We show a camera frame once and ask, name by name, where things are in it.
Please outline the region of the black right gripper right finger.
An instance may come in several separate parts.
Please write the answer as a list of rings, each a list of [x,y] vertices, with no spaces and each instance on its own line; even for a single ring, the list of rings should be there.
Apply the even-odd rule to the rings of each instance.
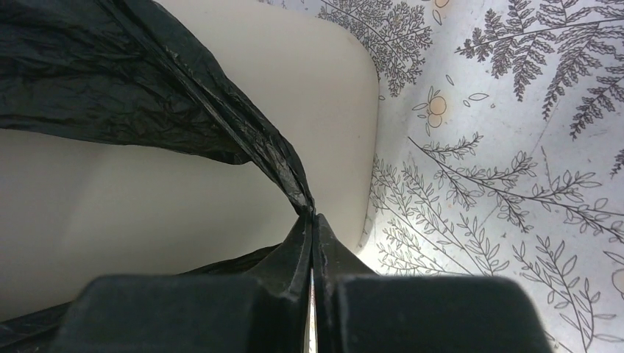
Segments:
[[[505,277],[381,276],[315,217],[319,352],[550,352],[524,290]]]

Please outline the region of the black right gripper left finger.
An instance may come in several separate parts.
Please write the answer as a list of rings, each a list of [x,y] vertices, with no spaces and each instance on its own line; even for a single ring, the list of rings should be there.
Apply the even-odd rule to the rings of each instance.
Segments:
[[[92,281],[51,352],[305,352],[312,218],[242,274]]]

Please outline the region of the black plastic trash bag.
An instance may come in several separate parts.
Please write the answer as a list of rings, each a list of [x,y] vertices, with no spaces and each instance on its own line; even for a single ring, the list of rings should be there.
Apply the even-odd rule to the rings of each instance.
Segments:
[[[294,147],[154,1],[3,1],[1,127],[254,163],[312,233]],[[242,274],[280,245],[175,276]],[[74,302],[3,322],[1,350],[51,352]]]

